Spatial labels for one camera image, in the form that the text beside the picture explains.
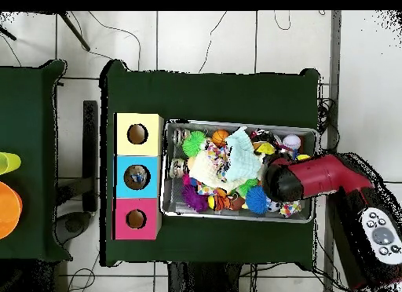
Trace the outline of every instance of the green tablecloth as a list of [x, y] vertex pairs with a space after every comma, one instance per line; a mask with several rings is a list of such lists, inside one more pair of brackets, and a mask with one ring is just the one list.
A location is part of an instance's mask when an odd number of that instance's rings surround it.
[[0, 181], [22, 198], [15, 230], [0, 239], [0, 258], [60, 261], [70, 255], [53, 238], [56, 207], [55, 83], [65, 62], [40, 68], [0, 67], [0, 151], [20, 156], [21, 167]]
[[101, 208], [101, 218], [106, 219], [101, 230], [106, 240], [101, 241], [101, 261], [107, 265], [119, 260], [285, 261], [311, 268], [314, 221], [291, 224], [163, 216], [156, 241], [112, 240], [113, 113], [158, 113], [164, 119], [315, 129], [318, 80], [314, 69], [300, 75], [194, 75], [128, 72], [121, 61], [109, 61], [100, 78], [101, 194], [105, 194], [106, 175], [108, 178], [108, 195]]

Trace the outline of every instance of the pink box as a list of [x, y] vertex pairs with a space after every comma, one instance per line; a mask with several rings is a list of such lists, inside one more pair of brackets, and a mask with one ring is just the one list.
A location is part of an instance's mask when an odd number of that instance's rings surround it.
[[[127, 224], [127, 215], [133, 210], [140, 210], [145, 215], [145, 223], [140, 228]], [[155, 240], [161, 224], [158, 199], [116, 199], [116, 240]]]

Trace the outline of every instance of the orange bowl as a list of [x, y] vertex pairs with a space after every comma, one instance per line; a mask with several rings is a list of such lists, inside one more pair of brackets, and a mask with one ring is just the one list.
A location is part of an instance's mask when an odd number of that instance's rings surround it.
[[18, 224], [22, 210], [21, 197], [0, 182], [0, 239], [8, 236]]

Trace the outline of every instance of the blue pom-pom ball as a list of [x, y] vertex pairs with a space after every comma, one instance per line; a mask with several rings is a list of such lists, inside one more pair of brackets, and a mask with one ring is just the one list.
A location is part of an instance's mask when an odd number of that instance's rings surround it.
[[271, 205], [271, 200], [264, 193], [262, 186], [255, 186], [247, 192], [246, 204], [253, 213], [265, 214]]

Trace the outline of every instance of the colorful box stack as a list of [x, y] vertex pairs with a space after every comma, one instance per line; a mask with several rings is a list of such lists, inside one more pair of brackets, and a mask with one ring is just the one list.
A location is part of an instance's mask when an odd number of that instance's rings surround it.
[[[162, 224], [159, 190], [163, 119], [157, 114], [116, 113], [114, 126], [117, 149], [114, 239], [155, 240]], [[140, 141], [133, 134], [134, 126], [142, 132]]]

